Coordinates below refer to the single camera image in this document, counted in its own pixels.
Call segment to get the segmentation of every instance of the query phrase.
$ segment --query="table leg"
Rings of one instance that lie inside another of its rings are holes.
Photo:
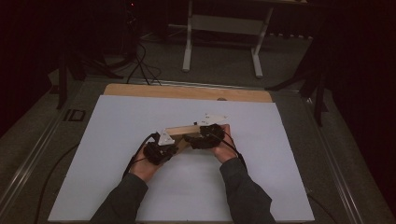
[[[191,33],[192,33],[192,0],[189,1],[189,17],[187,18],[187,44],[186,50],[184,51],[184,61],[183,61],[183,72],[190,71],[190,62],[191,62]]]
[[[267,31],[273,11],[273,7],[270,7],[268,9],[267,16],[265,18],[265,21],[262,23],[262,29],[259,33],[259,41],[256,45],[256,48],[251,49],[251,56],[253,59],[253,66],[256,78],[262,78],[262,65],[260,64],[259,51],[262,47],[262,41],[264,40],[265,32]]]

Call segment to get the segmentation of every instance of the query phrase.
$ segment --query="white paper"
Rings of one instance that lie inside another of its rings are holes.
[[[276,221],[314,220],[275,104],[103,95],[49,221],[89,220],[147,136],[206,113],[228,117],[222,123],[231,125],[250,176],[273,199]],[[150,180],[136,220],[231,221],[219,167],[211,152],[186,149]]]

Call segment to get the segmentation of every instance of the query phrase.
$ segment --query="dark gray sleeve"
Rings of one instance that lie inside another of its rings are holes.
[[[107,196],[90,223],[134,223],[137,209],[148,190],[136,175],[126,175]]]
[[[270,212],[271,198],[253,182],[239,159],[224,162],[220,172],[235,224],[276,223]]]

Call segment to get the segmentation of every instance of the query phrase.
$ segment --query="person's hand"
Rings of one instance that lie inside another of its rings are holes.
[[[223,124],[220,125],[220,127],[224,130],[224,141],[226,141],[228,144],[234,147],[233,145],[233,140],[231,139],[231,131],[230,131],[230,125],[229,124]],[[223,142],[221,142],[217,147],[212,147],[210,150],[215,154],[216,158],[221,163],[224,163],[225,161],[237,157],[236,152],[230,148],[229,146],[225,145]]]
[[[154,176],[155,172],[160,169],[163,165],[155,165],[145,159],[145,155],[143,154],[144,148],[140,150],[137,154],[135,163],[132,164],[129,169],[129,173],[137,175],[140,179],[148,183],[150,179]]]

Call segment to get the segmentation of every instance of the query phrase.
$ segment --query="person's left hand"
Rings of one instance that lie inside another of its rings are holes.
[[[154,176],[155,172],[160,169],[163,165],[155,165],[145,159],[145,155],[143,154],[144,148],[140,150],[137,154],[135,163],[132,164],[131,168],[129,169],[130,174],[137,175],[140,179],[148,183],[150,179]]]

